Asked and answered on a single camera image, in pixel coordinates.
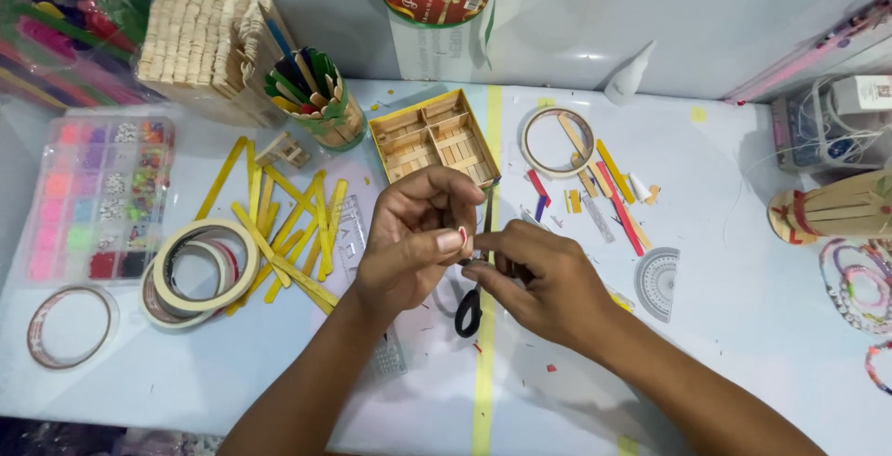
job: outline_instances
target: white cone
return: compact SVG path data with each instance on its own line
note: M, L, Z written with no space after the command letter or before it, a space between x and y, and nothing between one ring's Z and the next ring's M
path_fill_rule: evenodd
M638 196L640 201L645 201L650 198L650 189L644 186L644 183L641 182L641 179L635 177L634 174L629 172L629 180L631 181L631 187L635 190L635 195Z

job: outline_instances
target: stack of popsicle sticks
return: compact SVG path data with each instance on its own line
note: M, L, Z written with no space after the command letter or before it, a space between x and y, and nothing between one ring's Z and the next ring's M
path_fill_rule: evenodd
M281 125L257 73L275 65L275 40L257 6L292 44L272 0L152 0L138 80L210 120Z

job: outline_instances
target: scissors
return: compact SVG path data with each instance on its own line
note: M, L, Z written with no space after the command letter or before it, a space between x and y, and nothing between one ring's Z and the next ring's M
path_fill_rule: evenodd
M486 220L484 221L484 233L489 233L492 230L492 188L495 188L495 186L490 186L490 189L486 194ZM489 252L480 253L480 259L484 261L488 261L489 257ZM480 328L480 318L484 314L480 310L480 290L480 284L474 286L473 289L465 294L465 297L461 298L459 308L455 310L455 332L461 337L474 336L477 329ZM471 321L467 324L467 327L465 327L463 325L465 325L465 317L468 312L471 313Z

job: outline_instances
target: plastic container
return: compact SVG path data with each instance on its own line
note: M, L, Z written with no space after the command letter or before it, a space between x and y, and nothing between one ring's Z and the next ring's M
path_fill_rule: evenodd
M772 103L778 166L814 173L882 169L892 156L892 112L837 115L833 78Z
M166 118L50 122L26 235L34 282L138 279L159 246L173 164Z

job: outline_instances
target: masking tape roll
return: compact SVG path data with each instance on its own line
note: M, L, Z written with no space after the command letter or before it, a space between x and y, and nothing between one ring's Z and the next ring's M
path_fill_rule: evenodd
M65 358L53 356L46 350L46 347L44 346L43 331L46 317L50 313L52 307L55 306L58 302L65 299L66 297L76 294L93 296L100 302L102 302L105 306L106 321L103 336L99 339L98 343L96 343L94 346L90 347L89 350L81 353L80 355ZM34 316L31 317L31 322L28 324L28 351L31 353L31 357L35 361L37 361L38 364L47 369L56 371L71 369L89 360L102 348L104 348L108 342L111 341L115 333L118 332L118 320L118 305L114 301L114 298L112 298L112 295L107 293L105 290L96 286L85 285L63 287L58 292L47 298L46 301L44 301L38 307L38 310L34 312Z
M233 233L242 240L245 262L244 270L238 280L229 287L229 290L222 294L216 294L209 299L191 299L174 290L173 261L179 254L179 251L188 242L195 239L196 236L220 230ZM260 248L254 242L254 239L251 238L248 230L243 228L242 225L229 220L200 220L184 226L164 241L155 258L156 262L151 269L151 274L158 295L173 308L183 312L209 312L234 302L248 290L248 287L251 286L251 282L257 277L257 272L260 270L260 256Z
M578 162L575 167L569 170L551 169L549 167L546 167L545 164L536 160L536 158L532 156L532 153L530 152L529 136L530 127L532 127L532 124L543 117L551 115L558 116L561 114L564 115L566 118L573 120L576 125L578 125L580 129L582 129L583 134L586 138L586 142L589 144L585 148L585 154L581 156L582 161ZM524 130L523 132L521 132L520 135L520 151L524 154L524 159L527 163L529 163L530 166L532 166L536 170L539 170L547 176L557 178L573 177L578 174L580 170L585 169L589 165L589 162L591 162L591 159L594 158L595 136L591 132L591 127L589 127L589 124L587 121L585 121L585 118L583 118L583 116L576 111L561 108L558 106L545 106L544 108L533 113L530 117L530 120L527 120L524 124Z
M225 293L229 287L238 280L238 264L236 263L236 257L226 245L215 240L206 240L203 242L192 240L187 242L180 252L185 253L186 249L189 248L196 249L199 253L207 253L217 264L217 291L215 292L215 295ZM216 312L179 312L164 302L158 297L158 292L155 289L154 276L152 273L154 263L155 260L151 260L149 266L146 267L145 272L143 273L143 278L140 284L140 287L142 288L142 297L139 298L139 305L151 323L166 328L179 329L189 326L197 326L217 314Z

